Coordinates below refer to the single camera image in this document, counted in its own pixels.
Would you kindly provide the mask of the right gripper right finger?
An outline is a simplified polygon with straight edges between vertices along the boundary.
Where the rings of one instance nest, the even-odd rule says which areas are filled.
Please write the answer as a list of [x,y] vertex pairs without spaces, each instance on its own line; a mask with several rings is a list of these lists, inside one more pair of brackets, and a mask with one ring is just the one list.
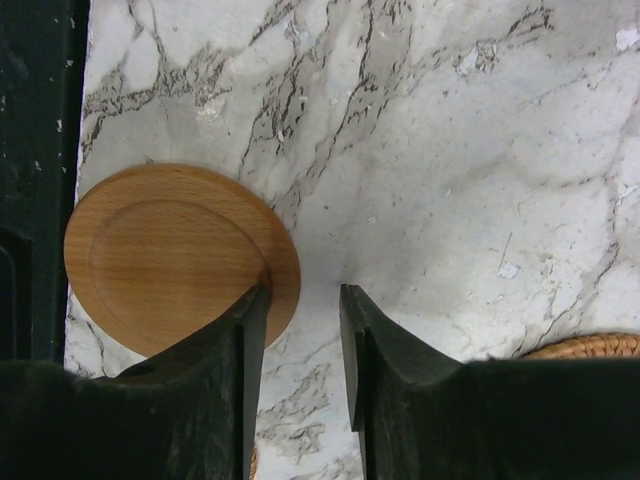
[[639,356],[457,361],[340,291],[368,479],[635,479]]

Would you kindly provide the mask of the light wood grooved coaster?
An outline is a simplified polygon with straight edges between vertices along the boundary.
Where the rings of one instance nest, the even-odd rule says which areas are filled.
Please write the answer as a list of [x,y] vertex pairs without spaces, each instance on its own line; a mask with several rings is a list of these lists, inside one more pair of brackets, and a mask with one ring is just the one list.
[[66,228],[64,262],[89,317],[152,356],[267,287],[266,342],[298,305],[300,264],[282,221],[257,195],[211,170],[153,164],[99,182]]

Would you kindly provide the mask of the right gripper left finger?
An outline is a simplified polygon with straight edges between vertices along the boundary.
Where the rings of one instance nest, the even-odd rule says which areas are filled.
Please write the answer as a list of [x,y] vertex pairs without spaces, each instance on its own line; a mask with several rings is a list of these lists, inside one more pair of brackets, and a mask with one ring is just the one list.
[[44,361],[1,365],[5,479],[246,479],[270,294],[115,377]]

